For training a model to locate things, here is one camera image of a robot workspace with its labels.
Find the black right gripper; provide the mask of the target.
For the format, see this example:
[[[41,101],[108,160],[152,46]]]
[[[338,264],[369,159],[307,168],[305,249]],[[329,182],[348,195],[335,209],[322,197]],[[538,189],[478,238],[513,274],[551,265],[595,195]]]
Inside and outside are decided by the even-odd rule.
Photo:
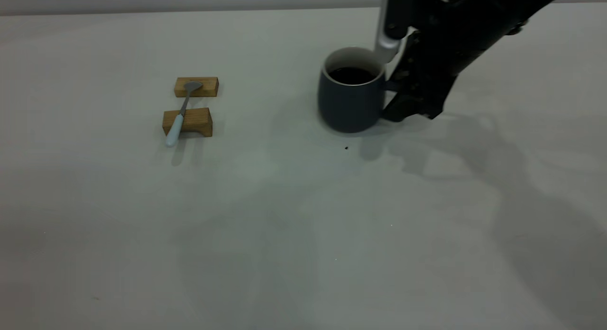
[[[397,93],[386,105],[381,118],[390,122],[421,115],[427,119],[442,114],[457,75],[453,73],[457,34],[451,29],[417,30],[407,39],[404,60],[399,60],[385,83],[385,90]]]

